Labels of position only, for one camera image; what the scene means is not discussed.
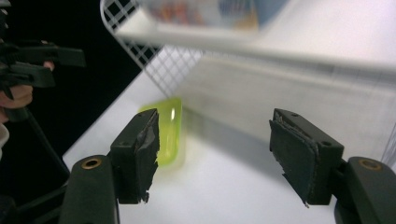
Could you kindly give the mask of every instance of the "white wire rack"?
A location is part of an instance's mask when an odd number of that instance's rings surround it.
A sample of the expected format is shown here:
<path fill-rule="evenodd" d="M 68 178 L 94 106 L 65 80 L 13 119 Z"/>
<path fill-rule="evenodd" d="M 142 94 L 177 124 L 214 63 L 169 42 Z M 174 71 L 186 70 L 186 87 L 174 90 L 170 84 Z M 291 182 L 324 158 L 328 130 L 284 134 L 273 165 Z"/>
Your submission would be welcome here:
<path fill-rule="evenodd" d="M 138 8 L 139 5 L 135 0 L 102 0 L 101 14 L 105 27 L 114 36 L 114 32 L 122 22 Z M 203 55 L 201 50 L 168 45 L 153 46 L 151 43 L 116 39 L 167 97 L 172 95 L 178 84 Z"/>
<path fill-rule="evenodd" d="M 284 67 L 284 62 L 275 59 L 253 59 L 236 55 L 224 54 L 219 52 L 209 52 L 198 49 L 182 48 L 179 46 L 154 46 L 147 42 L 135 42 L 132 39 L 124 40 L 115 36 L 115 32 L 127 21 L 139 8 L 136 0 L 101 0 L 102 20 L 107 30 L 113 34 L 120 45 L 126 50 L 130 57 L 140 66 L 145 74 L 148 75 L 155 85 L 167 97 L 173 95 L 179 84 L 185 79 L 186 75 L 206 55 L 221 56 L 222 58 L 237 58 L 240 62 L 254 62 L 259 64 L 262 69 L 271 66 Z M 311 62 L 288 62 L 288 67 L 294 72 L 304 69 L 305 72 L 326 72 L 333 70 L 334 67 L 326 64 Z M 353 70 L 356 74 L 365 74 L 370 71 L 360 70 L 359 68 L 338 68 L 341 70 Z M 396 131 L 390 135 L 388 145 L 384 151 L 382 161 L 388 165 L 396 163 Z"/>

